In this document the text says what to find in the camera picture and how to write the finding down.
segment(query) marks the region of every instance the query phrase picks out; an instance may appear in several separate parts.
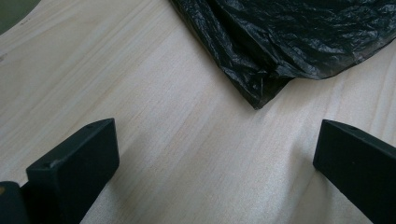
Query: wood grain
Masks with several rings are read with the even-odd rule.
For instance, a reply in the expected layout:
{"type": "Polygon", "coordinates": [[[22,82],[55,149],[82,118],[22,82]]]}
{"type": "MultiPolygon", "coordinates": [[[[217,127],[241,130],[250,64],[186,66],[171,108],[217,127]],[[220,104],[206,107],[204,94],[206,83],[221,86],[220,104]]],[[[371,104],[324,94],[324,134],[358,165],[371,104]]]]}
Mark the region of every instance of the wood grain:
{"type": "Polygon", "coordinates": [[[168,1],[42,0],[0,35],[0,180],[115,118],[120,168],[82,223],[370,223],[312,160],[322,119],[396,145],[395,52],[254,111],[168,1]]]}

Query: wooden surface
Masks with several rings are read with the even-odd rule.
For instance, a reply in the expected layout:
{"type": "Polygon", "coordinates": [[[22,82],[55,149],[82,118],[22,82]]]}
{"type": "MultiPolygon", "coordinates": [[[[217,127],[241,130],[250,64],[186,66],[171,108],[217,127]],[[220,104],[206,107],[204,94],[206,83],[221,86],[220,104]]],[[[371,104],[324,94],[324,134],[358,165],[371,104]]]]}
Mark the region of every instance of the wooden surface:
{"type": "Polygon", "coordinates": [[[120,168],[82,223],[370,223],[312,160],[322,119],[396,146],[395,52],[254,111],[168,1],[42,0],[0,35],[0,180],[115,118],[120,168]]]}

